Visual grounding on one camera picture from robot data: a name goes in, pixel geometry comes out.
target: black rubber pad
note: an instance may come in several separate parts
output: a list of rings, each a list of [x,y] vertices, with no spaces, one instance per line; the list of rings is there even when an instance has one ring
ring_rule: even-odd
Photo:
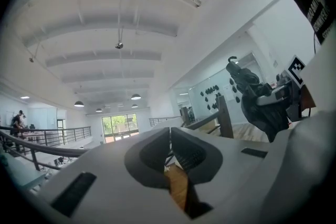
[[[172,151],[191,184],[214,178],[223,163],[223,156],[215,146],[175,127],[171,128],[171,141]]]
[[[81,173],[57,198],[51,206],[63,215],[70,217],[80,201],[84,198],[96,176],[92,173]]]
[[[170,152],[170,129],[155,131],[126,152],[124,164],[128,173],[143,186],[170,189],[170,181],[163,174]]]
[[[244,148],[241,152],[247,155],[256,156],[259,158],[265,158],[267,155],[266,151],[254,150],[253,148],[249,148],[249,147]]]

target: black cable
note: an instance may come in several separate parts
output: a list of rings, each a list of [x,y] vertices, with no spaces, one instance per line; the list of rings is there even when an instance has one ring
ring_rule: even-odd
[[[314,54],[316,54],[315,38],[316,38],[316,33],[314,32]]]

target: black sensor strip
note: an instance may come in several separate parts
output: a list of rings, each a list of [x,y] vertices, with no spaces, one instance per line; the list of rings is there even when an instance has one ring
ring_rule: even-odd
[[[63,215],[70,217],[80,201],[82,201],[96,176],[92,173],[81,173],[52,203],[51,206]]]
[[[244,148],[241,152],[247,155],[251,155],[251,156],[255,156],[259,158],[265,158],[267,155],[266,151],[254,150],[253,148],[249,148],[249,147]]]

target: white wall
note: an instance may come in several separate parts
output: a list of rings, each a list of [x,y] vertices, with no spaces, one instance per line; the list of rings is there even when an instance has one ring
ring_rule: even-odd
[[[137,114],[136,120],[138,122],[139,133],[147,132],[151,129],[149,118],[151,118],[151,112],[149,108],[141,110],[131,110],[122,112],[122,114]],[[121,113],[101,114],[87,116],[88,126],[91,126],[91,134],[95,146],[100,145],[100,142],[104,142],[104,132],[102,127],[102,117],[120,115]]]
[[[28,126],[33,124],[36,129],[57,129],[56,108],[30,108],[28,107]]]
[[[26,115],[26,118],[23,119],[23,121],[27,123],[29,117],[27,104],[0,93],[0,126],[9,127],[12,117],[18,114],[20,110]]]
[[[253,24],[248,33],[269,62],[278,62],[277,70],[283,71],[293,55],[306,65],[313,58],[314,32],[294,0],[279,0]]]
[[[181,115],[173,89],[149,98],[148,104],[151,108],[151,118],[165,118]]]
[[[210,53],[204,60],[197,64],[187,75],[185,75],[179,87],[192,87],[201,81],[213,76],[215,73],[223,70],[227,64],[227,59],[231,56],[236,56],[239,61],[240,58],[253,53],[257,62],[261,67],[264,77],[268,83],[275,81],[276,72],[271,69],[269,62],[266,60],[264,54],[258,48],[257,44],[247,34],[243,33],[241,36],[232,37],[222,43],[212,53]]]
[[[177,37],[175,46],[163,56],[162,80],[171,87],[196,64],[234,34],[248,29],[267,7],[276,0],[207,0],[188,28]]]
[[[68,129],[90,126],[88,117],[84,114],[84,112],[70,109],[67,110],[66,124]]]
[[[191,106],[189,95],[178,95],[176,97],[176,100],[177,100],[177,105],[180,108],[182,108],[184,106],[186,106],[188,108],[189,106]]]
[[[32,109],[48,109],[48,108],[55,108],[55,107],[52,106],[52,105],[44,104],[44,103],[40,103],[40,102],[29,103],[29,104],[28,104],[28,107],[29,107],[29,108],[32,108]]]
[[[65,120],[67,118],[67,111],[65,109],[57,109],[57,119]]]

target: white ceiling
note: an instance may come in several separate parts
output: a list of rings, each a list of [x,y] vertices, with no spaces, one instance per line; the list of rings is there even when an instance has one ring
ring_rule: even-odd
[[[72,88],[88,112],[104,105],[147,106],[164,50],[206,0],[15,0],[9,27],[32,55]],[[114,48],[119,26],[124,48]]]
[[[29,99],[21,99],[21,97],[26,96],[25,93],[12,89],[1,82],[0,82],[0,94],[3,94],[23,104],[32,104],[32,103],[39,102],[37,99],[34,99],[32,97],[30,97]]]

